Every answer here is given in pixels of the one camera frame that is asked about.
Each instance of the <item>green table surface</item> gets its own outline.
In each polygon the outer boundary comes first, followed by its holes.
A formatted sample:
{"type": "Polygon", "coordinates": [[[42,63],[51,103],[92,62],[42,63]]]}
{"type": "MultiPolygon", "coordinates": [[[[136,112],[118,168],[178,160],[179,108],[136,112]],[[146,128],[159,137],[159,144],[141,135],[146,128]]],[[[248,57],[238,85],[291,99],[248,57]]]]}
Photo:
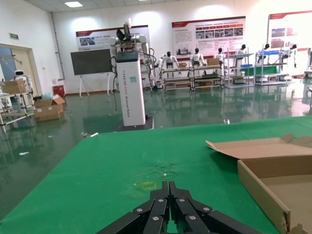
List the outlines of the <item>green table surface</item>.
{"type": "MultiPolygon", "coordinates": [[[[254,68],[241,68],[241,72],[245,72],[246,76],[253,76],[254,75],[254,68]]],[[[255,71],[256,75],[261,75],[262,73],[262,68],[261,67],[256,67],[255,71]]],[[[271,66],[271,67],[263,67],[263,74],[277,74],[277,66],[271,66]]]]}
{"type": "MultiPolygon", "coordinates": [[[[312,135],[311,117],[106,133],[87,138],[0,223],[3,234],[94,234],[164,180],[265,234],[278,233],[212,142],[312,135]]],[[[169,231],[176,232],[173,224],[169,231]]]]}

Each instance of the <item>cardboard flap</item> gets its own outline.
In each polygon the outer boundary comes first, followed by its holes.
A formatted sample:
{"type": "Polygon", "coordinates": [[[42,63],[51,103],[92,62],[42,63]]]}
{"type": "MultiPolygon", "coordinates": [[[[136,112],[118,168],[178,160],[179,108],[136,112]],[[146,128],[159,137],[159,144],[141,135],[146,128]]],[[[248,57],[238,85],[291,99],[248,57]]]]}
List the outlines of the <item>cardboard flap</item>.
{"type": "Polygon", "coordinates": [[[222,143],[211,143],[207,141],[210,148],[238,158],[262,158],[277,156],[304,156],[312,155],[312,137],[302,137],[292,141],[293,134],[282,138],[267,138],[257,140],[241,140],[222,143]]]}
{"type": "Polygon", "coordinates": [[[44,107],[44,106],[52,106],[52,100],[39,100],[35,101],[35,107],[44,107]]]}
{"type": "Polygon", "coordinates": [[[209,146],[210,148],[215,149],[214,144],[212,144],[212,143],[211,143],[211,142],[209,142],[209,141],[206,141],[206,143],[208,144],[208,146],[209,146]]]}
{"type": "Polygon", "coordinates": [[[291,144],[312,148],[312,136],[303,136],[297,140],[292,141],[291,144]]]}
{"type": "Polygon", "coordinates": [[[57,104],[57,105],[61,105],[63,103],[65,103],[64,99],[62,99],[61,97],[53,99],[53,101],[57,104]]]}

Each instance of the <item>metal rack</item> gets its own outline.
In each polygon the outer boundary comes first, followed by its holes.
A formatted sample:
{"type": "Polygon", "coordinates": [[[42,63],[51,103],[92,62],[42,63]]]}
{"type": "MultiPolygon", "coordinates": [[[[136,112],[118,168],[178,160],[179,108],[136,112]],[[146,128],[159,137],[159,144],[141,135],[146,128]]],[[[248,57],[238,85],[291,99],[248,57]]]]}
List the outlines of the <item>metal rack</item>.
{"type": "Polygon", "coordinates": [[[254,80],[253,82],[250,82],[251,78],[254,78],[254,76],[250,75],[250,74],[245,74],[244,76],[240,76],[240,79],[244,79],[244,83],[240,83],[240,84],[235,84],[234,83],[234,78],[238,77],[238,76],[230,76],[230,71],[231,70],[240,70],[244,67],[230,67],[230,59],[243,59],[243,58],[247,58],[247,63],[249,64],[249,57],[253,55],[253,53],[249,53],[249,48],[247,48],[247,53],[246,54],[235,54],[235,55],[230,55],[229,53],[229,48],[228,48],[228,56],[226,57],[228,60],[228,66],[227,66],[227,70],[228,70],[228,74],[227,74],[227,83],[225,81],[225,87],[226,88],[244,88],[244,87],[252,87],[254,86],[254,80]]]}
{"type": "Polygon", "coordinates": [[[196,76],[195,73],[198,71],[206,71],[206,70],[217,70],[221,69],[221,65],[215,65],[215,66],[202,66],[202,67],[194,67],[193,68],[193,73],[194,73],[194,78],[193,78],[193,86],[192,86],[192,91],[195,91],[197,88],[208,88],[208,87],[222,87],[223,82],[222,82],[222,77],[218,74],[210,74],[206,76],[196,76]],[[211,85],[205,85],[205,86],[196,86],[195,84],[197,82],[208,82],[212,81],[211,85]]]}
{"type": "Polygon", "coordinates": [[[287,73],[283,73],[281,70],[281,67],[283,65],[288,66],[288,59],[287,63],[282,63],[282,57],[283,55],[286,55],[284,52],[274,52],[274,51],[265,51],[264,48],[262,48],[261,52],[257,52],[255,54],[255,62],[254,62],[254,81],[256,85],[264,86],[264,85],[287,85],[287,79],[284,81],[281,81],[281,77],[287,77],[287,73]],[[262,59],[261,66],[257,65],[257,59],[259,56],[270,56],[270,55],[278,55],[279,56],[279,63],[274,64],[264,64],[264,59],[262,59]],[[278,67],[278,73],[272,73],[272,74],[263,74],[264,67],[278,67]],[[256,68],[261,67],[261,74],[256,74],[256,68]],[[277,81],[270,81],[271,76],[277,77],[277,81]]]}
{"type": "Polygon", "coordinates": [[[166,92],[167,90],[178,90],[178,89],[192,89],[193,85],[193,77],[192,77],[192,68],[189,67],[182,67],[182,68],[169,68],[169,69],[162,69],[161,75],[163,77],[162,79],[162,86],[163,90],[166,92]],[[178,77],[178,78],[164,78],[165,74],[168,73],[176,73],[176,72],[187,72],[187,77],[178,77]],[[167,86],[171,84],[188,84],[188,87],[172,87],[167,88],[167,86]]]}
{"type": "Polygon", "coordinates": [[[3,98],[13,98],[13,97],[18,97],[18,96],[20,96],[22,100],[21,106],[8,107],[7,104],[4,104],[4,107],[0,110],[0,126],[4,133],[6,133],[6,129],[5,129],[6,125],[12,124],[21,119],[34,115],[34,108],[33,108],[34,101],[33,101],[32,92],[26,92],[26,93],[20,93],[20,94],[0,94],[0,100],[3,98]],[[29,97],[31,101],[31,105],[26,104],[25,96],[29,97]],[[7,122],[4,122],[3,121],[4,118],[10,118],[10,120],[7,122]]]}

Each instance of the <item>exhibition poster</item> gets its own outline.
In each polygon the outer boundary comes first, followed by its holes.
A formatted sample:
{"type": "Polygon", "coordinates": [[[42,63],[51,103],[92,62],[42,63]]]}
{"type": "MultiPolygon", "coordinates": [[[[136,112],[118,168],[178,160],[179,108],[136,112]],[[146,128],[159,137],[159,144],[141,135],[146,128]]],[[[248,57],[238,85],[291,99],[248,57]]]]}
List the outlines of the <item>exhibition poster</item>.
{"type": "MultiPolygon", "coordinates": [[[[123,28],[108,28],[76,32],[79,51],[110,49],[109,39],[117,37],[116,31],[118,29],[123,32],[123,28]]],[[[148,25],[133,26],[130,29],[130,33],[132,36],[145,35],[148,44],[150,44],[148,25]]]]}
{"type": "Polygon", "coordinates": [[[290,75],[298,75],[307,69],[307,50],[311,47],[312,32],[307,24],[312,19],[312,11],[288,12],[269,16],[268,43],[275,50],[287,50],[297,45],[296,64],[289,64],[290,75]]]}
{"type": "Polygon", "coordinates": [[[203,56],[213,56],[218,48],[237,51],[244,44],[246,17],[173,22],[174,55],[188,59],[200,49],[203,56]]]}

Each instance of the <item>humanoid robot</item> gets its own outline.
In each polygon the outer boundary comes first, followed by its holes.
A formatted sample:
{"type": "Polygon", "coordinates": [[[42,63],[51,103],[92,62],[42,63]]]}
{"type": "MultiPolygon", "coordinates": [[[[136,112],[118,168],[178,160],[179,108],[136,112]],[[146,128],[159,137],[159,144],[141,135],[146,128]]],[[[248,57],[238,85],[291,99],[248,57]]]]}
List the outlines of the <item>humanoid robot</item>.
{"type": "Polygon", "coordinates": [[[206,63],[204,62],[204,56],[199,53],[199,49],[195,49],[195,54],[191,55],[190,67],[199,67],[204,66],[206,63]]]}
{"type": "Polygon", "coordinates": [[[284,63],[285,59],[289,60],[289,59],[293,58],[293,65],[295,68],[297,68],[297,63],[296,63],[297,45],[296,44],[292,45],[285,52],[286,52],[286,54],[282,56],[282,63],[284,63]]]}
{"type": "MultiPolygon", "coordinates": [[[[171,55],[170,51],[167,52],[167,56],[163,57],[160,67],[163,68],[165,63],[166,63],[166,68],[167,69],[174,68],[174,63],[177,65],[177,67],[179,67],[179,63],[178,63],[176,57],[171,55]]],[[[171,73],[171,74],[168,73],[167,77],[168,78],[174,78],[174,74],[173,73],[171,73]]]]}
{"type": "Polygon", "coordinates": [[[218,70],[218,72],[220,73],[219,75],[222,76],[224,74],[224,58],[225,58],[225,54],[223,53],[222,48],[220,47],[218,49],[218,53],[216,55],[214,55],[215,59],[219,59],[220,65],[221,65],[221,72],[218,70]]]}
{"type": "MultiPolygon", "coordinates": [[[[24,72],[22,70],[16,70],[15,71],[15,75],[16,77],[13,77],[10,79],[10,81],[17,81],[17,80],[23,80],[24,81],[24,85],[25,87],[29,87],[29,91],[32,92],[33,91],[33,84],[31,82],[31,77],[30,76],[25,76],[24,72]]],[[[21,97],[20,96],[16,96],[14,97],[15,99],[17,99],[18,101],[18,105],[22,105],[22,101],[21,101],[21,97]]]]}
{"type": "MultiPolygon", "coordinates": [[[[270,48],[270,44],[265,44],[265,46],[264,46],[264,48],[263,48],[263,51],[268,51],[269,50],[269,48],[270,48]]],[[[266,59],[266,55],[264,55],[263,56],[263,58],[262,58],[262,55],[260,55],[259,56],[259,58],[258,58],[258,63],[260,63],[260,64],[262,64],[263,62],[264,62],[264,60],[266,59]]],[[[268,55],[268,62],[267,62],[268,64],[270,63],[270,56],[268,55]]]]}
{"type": "MultiPolygon", "coordinates": [[[[245,51],[245,49],[246,49],[246,45],[245,44],[242,44],[242,47],[237,51],[237,55],[242,55],[242,54],[245,54],[246,53],[246,51],[245,51]]],[[[236,58],[236,59],[234,59],[234,64],[233,64],[233,67],[240,67],[241,65],[242,65],[242,61],[243,61],[243,59],[245,60],[245,64],[247,63],[247,57],[241,57],[241,58],[236,58]]],[[[238,70],[238,69],[236,69],[236,71],[235,71],[235,75],[236,76],[241,76],[241,72],[238,70]]]]}

